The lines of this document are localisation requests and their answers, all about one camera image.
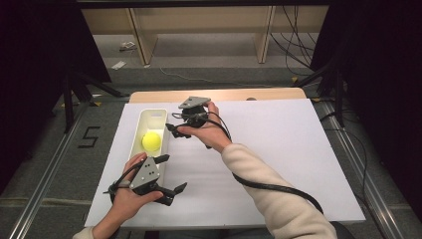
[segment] white container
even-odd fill
[[[157,157],[167,153],[168,138],[170,132],[165,124],[167,123],[167,110],[164,109],[148,109],[143,110],[139,115],[137,122],[136,133],[134,135],[133,144],[129,158],[132,158],[140,152],[146,152],[148,156]],[[156,151],[147,151],[142,146],[143,136],[149,132],[154,131],[161,137],[161,146]],[[162,186],[164,180],[165,162],[157,164],[160,177],[158,178],[158,185]]]

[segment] hand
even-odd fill
[[[219,110],[213,102],[206,103],[204,107],[208,108],[209,113],[219,115]],[[209,114],[208,118],[217,123],[221,123],[220,119],[214,114]],[[203,143],[205,143],[205,145],[213,147],[220,153],[227,145],[232,143],[227,137],[226,133],[224,133],[220,127],[211,122],[206,122],[202,127],[199,128],[179,126],[177,130],[181,133],[198,137]]]
[[[126,163],[123,172],[145,159],[145,152],[135,155]],[[133,177],[134,171],[129,173],[124,180],[132,181]],[[115,194],[114,203],[108,214],[93,228],[94,238],[109,238],[123,222],[132,218],[143,205],[162,196],[163,194],[160,191],[152,191],[139,196],[129,188],[120,188]]]
[[[123,172],[126,172],[135,164],[146,159],[146,153],[142,152],[131,158],[124,166]],[[132,181],[134,178],[135,170],[129,173],[124,180]],[[115,194],[114,203],[111,210],[118,212],[121,219],[124,221],[132,218],[137,211],[146,203],[155,201],[162,197],[163,194],[160,191],[152,191],[145,195],[139,196],[129,188],[120,188]]]

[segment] left hand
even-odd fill
[[[144,152],[135,155],[126,163],[123,172],[145,159],[146,153]],[[133,177],[134,171],[129,173],[124,179],[132,181]],[[160,191],[152,191],[139,196],[129,188],[119,188],[108,214],[93,228],[93,237],[96,239],[109,238],[123,222],[136,215],[143,205],[162,196],[163,194]]]
[[[123,172],[127,171],[132,166],[145,159],[145,152],[135,155],[126,163]],[[134,178],[134,173],[135,170],[129,173],[124,178],[124,180],[132,181]],[[111,210],[117,211],[121,219],[127,220],[132,218],[143,205],[148,202],[155,201],[162,196],[163,194],[160,191],[152,191],[145,195],[139,196],[129,188],[120,188],[115,195],[114,203],[111,207]]]

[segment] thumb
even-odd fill
[[[162,196],[164,196],[164,194],[162,194],[162,192],[160,191],[151,191],[143,195],[141,198],[142,198],[142,202],[146,204],[148,202],[155,201],[161,198]]]
[[[198,130],[198,128],[191,126],[179,126],[177,130],[184,134],[195,135],[195,132]]]

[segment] finger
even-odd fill
[[[124,171],[130,169],[132,166],[134,166],[135,164],[143,161],[144,159],[146,159],[146,153],[145,152],[141,152],[138,153],[137,155],[133,156],[124,166]]]
[[[198,130],[198,128],[191,127],[191,126],[179,126],[177,128],[177,131],[184,133],[184,134],[188,134],[188,135],[196,135],[197,130]]]
[[[215,106],[215,104],[213,102],[208,102],[205,107],[208,108],[208,113],[214,113],[215,114],[215,115],[209,114],[208,118],[212,121],[220,122],[220,119],[217,117],[220,114],[218,107]]]
[[[146,153],[142,152],[142,153],[138,153],[137,155],[135,155],[134,157],[132,157],[124,166],[124,171],[123,173],[125,173],[126,171],[128,171],[131,167],[133,167],[134,165],[136,165],[137,163],[143,161],[146,159]],[[132,170],[125,178],[124,180],[133,180],[134,178],[134,173],[135,170]]]
[[[160,191],[151,191],[151,192],[141,196],[140,203],[146,204],[148,202],[155,201],[155,200],[161,198],[162,196],[164,196],[164,194],[162,194],[162,192],[160,192]]]

